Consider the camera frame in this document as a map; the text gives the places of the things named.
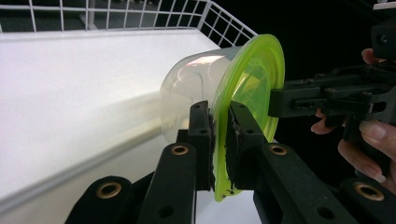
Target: fingernail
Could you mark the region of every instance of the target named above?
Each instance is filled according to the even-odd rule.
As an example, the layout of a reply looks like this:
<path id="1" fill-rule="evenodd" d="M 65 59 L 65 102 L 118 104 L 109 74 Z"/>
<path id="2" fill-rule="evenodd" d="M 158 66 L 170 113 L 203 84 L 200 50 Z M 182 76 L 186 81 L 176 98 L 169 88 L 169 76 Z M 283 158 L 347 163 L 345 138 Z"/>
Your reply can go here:
<path id="1" fill-rule="evenodd" d="M 359 127 L 361 133 L 374 138 L 376 140 L 381 140 L 387 134 L 387 130 L 382 126 L 379 121 L 362 121 Z"/>
<path id="2" fill-rule="evenodd" d="M 386 178 L 383 175 L 381 175 L 371 166 L 364 166 L 363 172 L 366 173 L 368 176 L 370 176 L 372 179 L 378 181 L 378 183 L 384 183 L 386 180 Z"/>

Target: container lid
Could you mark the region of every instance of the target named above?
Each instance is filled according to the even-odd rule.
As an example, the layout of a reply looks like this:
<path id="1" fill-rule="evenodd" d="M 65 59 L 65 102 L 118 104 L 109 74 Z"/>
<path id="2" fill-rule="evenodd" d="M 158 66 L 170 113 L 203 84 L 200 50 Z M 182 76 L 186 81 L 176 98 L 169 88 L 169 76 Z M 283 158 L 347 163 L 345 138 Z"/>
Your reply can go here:
<path id="1" fill-rule="evenodd" d="M 285 64 L 280 43 L 273 35 L 256 35 L 235 55 L 215 94 L 211 113 L 215 121 L 215 200 L 221 202 L 241 190 L 235 189 L 226 169 L 226 133 L 231 101 L 246 105 L 268 142 L 274 140 L 277 118 L 268 116 L 271 89 L 283 87 Z"/>

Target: wire rack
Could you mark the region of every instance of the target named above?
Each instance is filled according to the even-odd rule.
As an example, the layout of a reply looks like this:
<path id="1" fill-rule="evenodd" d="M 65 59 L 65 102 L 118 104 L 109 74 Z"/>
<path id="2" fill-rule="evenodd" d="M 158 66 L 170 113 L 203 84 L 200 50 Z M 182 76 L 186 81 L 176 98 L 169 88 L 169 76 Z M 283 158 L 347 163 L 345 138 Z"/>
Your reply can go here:
<path id="1" fill-rule="evenodd" d="M 257 35 L 208 0 L 0 0 L 0 35 L 170 29 L 198 29 L 221 48 Z"/>

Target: clear plastic container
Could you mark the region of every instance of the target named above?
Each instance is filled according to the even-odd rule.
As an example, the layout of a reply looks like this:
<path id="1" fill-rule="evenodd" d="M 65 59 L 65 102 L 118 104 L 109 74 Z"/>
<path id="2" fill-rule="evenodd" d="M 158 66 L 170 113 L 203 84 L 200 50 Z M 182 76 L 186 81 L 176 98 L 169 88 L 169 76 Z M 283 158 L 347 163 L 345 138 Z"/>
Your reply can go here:
<path id="1" fill-rule="evenodd" d="M 241 47 L 215 49 L 179 61 L 161 85 L 163 135 L 174 143 L 179 129 L 188 129 L 190 106 L 207 100 L 212 105 L 225 71 Z"/>

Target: dark background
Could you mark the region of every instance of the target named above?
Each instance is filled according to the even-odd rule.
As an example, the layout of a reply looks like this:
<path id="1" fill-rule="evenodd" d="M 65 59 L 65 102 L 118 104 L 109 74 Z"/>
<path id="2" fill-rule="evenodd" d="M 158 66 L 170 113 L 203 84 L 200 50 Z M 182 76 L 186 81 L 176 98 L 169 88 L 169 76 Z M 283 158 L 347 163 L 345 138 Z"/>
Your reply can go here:
<path id="1" fill-rule="evenodd" d="M 371 28 L 389 18 L 373 11 L 376 1 L 214 0 L 258 34 L 272 34 L 282 45 L 286 80 L 313 77 L 335 67 L 364 63 L 361 51 L 371 47 Z M 338 153 L 343 128 L 316 135 L 315 116 L 280 119 L 276 140 L 292 147 L 324 182 L 338 187 L 354 168 Z"/>

